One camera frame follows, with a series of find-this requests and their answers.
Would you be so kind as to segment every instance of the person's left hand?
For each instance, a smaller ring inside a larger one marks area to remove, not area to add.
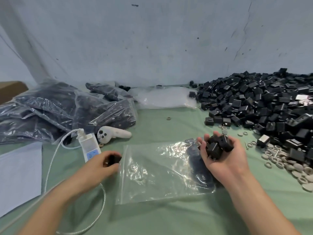
[[[67,190],[71,191],[73,196],[80,195],[95,188],[105,178],[118,171],[118,163],[111,166],[106,164],[110,155],[122,157],[122,155],[116,151],[105,151],[95,155],[74,175],[62,183],[63,186],[68,187]]]

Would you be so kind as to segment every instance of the forearm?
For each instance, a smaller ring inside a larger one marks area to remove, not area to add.
[[[18,235],[55,234],[64,211],[74,197],[66,182],[61,183],[46,196]]]
[[[300,234],[250,172],[242,175],[227,190],[252,234]]]

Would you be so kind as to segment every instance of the blue label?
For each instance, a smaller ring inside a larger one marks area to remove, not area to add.
[[[98,150],[95,149],[95,150],[93,150],[93,151],[87,153],[87,159],[90,160],[90,159],[92,159],[92,158],[93,158],[95,155],[97,155],[97,154],[99,154],[99,153],[98,153]]]

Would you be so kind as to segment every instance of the table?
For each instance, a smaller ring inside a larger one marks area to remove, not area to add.
[[[127,144],[152,142],[175,142],[203,136],[221,129],[205,126],[207,111],[200,109],[174,108],[162,110],[139,110],[139,119],[129,131],[133,136],[128,139],[115,139],[102,150],[117,150],[122,153]],[[232,126],[229,135],[246,131]],[[240,137],[241,142],[254,140],[252,131]],[[24,144],[0,146],[0,153],[5,153]],[[48,171],[55,145],[43,146],[43,180]],[[302,234],[312,234],[313,229],[313,194],[304,191],[300,184],[286,170],[276,166],[268,169],[264,166],[260,152],[250,149],[247,152],[252,173],[272,198],[284,215],[291,220]],[[60,148],[49,177],[48,187],[69,177],[84,164],[81,149],[66,150]],[[115,206],[118,178],[105,181],[106,202],[104,212],[96,224],[85,234],[248,234],[244,222],[232,205],[229,194],[224,188],[215,193],[168,201],[151,201],[137,204]],[[0,227],[7,224],[34,200],[18,207],[0,219]],[[102,204],[102,190],[98,187],[83,195],[65,214],[60,229],[74,232],[87,227],[98,215]],[[4,234],[13,234],[25,223],[31,212],[26,214]]]

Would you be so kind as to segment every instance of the hand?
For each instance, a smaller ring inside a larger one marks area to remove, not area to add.
[[[122,157],[116,151],[105,151],[95,155],[73,176],[62,183],[63,187],[67,187],[67,191],[70,191],[75,197],[98,186],[101,181],[118,171],[118,163],[111,166],[106,164],[110,155]]]
[[[213,134],[221,136],[217,131],[214,131]],[[201,143],[201,157],[213,176],[221,182],[227,190],[229,190],[234,186],[236,179],[239,180],[241,176],[250,172],[245,149],[241,145],[239,139],[228,136],[234,149],[229,153],[223,151],[221,158],[218,161],[213,162],[211,158],[208,158],[208,154],[205,150],[209,138],[210,136],[208,134],[204,135],[204,140],[202,140],[202,138],[197,138],[198,142]]]

